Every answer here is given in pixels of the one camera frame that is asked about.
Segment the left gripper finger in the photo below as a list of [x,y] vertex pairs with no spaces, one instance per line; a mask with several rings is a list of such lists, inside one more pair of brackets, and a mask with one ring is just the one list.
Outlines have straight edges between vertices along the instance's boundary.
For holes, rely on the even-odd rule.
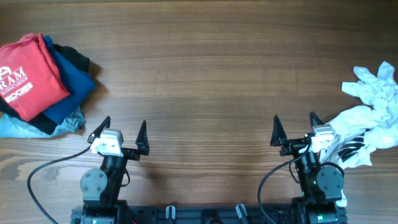
[[109,128],[111,124],[111,117],[107,116],[104,121],[88,136],[87,142],[92,144],[96,138],[100,137],[102,131]]
[[144,120],[141,124],[139,133],[136,138],[137,150],[140,154],[148,156],[150,152],[149,142],[147,138],[147,123]]

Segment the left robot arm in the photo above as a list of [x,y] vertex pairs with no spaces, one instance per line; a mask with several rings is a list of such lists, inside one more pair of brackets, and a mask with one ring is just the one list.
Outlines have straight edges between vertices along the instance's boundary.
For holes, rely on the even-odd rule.
[[137,223],[137,218],[125,200],[118,199],[123,177],[129,176],[126,169],[128,161],[139,161],[141,156],[149,155],[147,123],[142,122],[136,138],[136,148],[123,147],[123,134],[111,129],[111,118],[104,121],[89,135],[88,143],[94,154],[103,157],[98,169],[83,174],[80,188],[83,192],[83,208],[71,216],[72,223],[78,224],[116,224]]

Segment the white t-shirt black print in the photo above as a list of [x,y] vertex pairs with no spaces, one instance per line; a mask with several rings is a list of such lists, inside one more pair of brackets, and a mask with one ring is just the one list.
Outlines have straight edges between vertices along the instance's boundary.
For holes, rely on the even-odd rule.
[[342,169],[371,166],[376,149],[397,146],[397,82],[394,67],[383,62],[373,75],[365,67],[354,67],[357,82],[343,82],[342,92],[359,98],[363,104],[342,111],[327,122],[335,138],[322,150],[320,162]]

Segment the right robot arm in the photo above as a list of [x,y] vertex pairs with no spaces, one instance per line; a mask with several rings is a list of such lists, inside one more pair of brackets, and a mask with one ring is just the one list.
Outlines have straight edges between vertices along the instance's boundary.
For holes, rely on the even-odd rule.
[[289,139],[277,115],[271,146],[280,146],[281,156],[292,156],[302,195],[292,199],[287,223],[342,224],[348,221],[346,209],[337,201],[343,198],[345,173],[332,163],[322,162],[320,153],[331,145],[334,129],[310,113],[312,128],[304,137]]

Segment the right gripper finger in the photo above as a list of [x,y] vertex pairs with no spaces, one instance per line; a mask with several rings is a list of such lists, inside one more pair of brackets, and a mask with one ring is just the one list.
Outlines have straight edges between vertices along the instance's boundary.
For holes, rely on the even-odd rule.
[[284,131],[283,125],[276,114],[274,116],[274,128],[271,136],[271,146],[283,146],[287,144],[287,135]]
[[310,124],[311,127],[324,125],[325,123],[316,115],[314,111],[310,112]]

